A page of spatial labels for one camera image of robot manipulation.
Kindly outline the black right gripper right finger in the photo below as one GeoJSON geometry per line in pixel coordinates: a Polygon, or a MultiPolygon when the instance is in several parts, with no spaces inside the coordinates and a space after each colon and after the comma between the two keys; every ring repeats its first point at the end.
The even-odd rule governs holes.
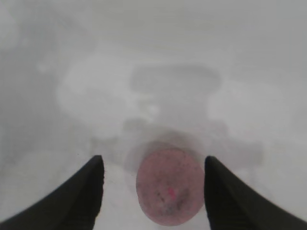
{"type": "Polygon", "coordinates": [[[204,162],[204,203],[212,230],[305,230],[306,221],[273,204],[216,157],[204,162]]]}

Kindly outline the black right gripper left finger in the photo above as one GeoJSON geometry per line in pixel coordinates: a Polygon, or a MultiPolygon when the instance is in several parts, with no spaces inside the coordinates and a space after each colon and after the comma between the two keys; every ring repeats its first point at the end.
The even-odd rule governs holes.
{"type": "Polygon", "coordinates": [[[49,195],[1,222],[2,230],[92,230],[102,204],[102,156],[93,156],[49,195]]]}

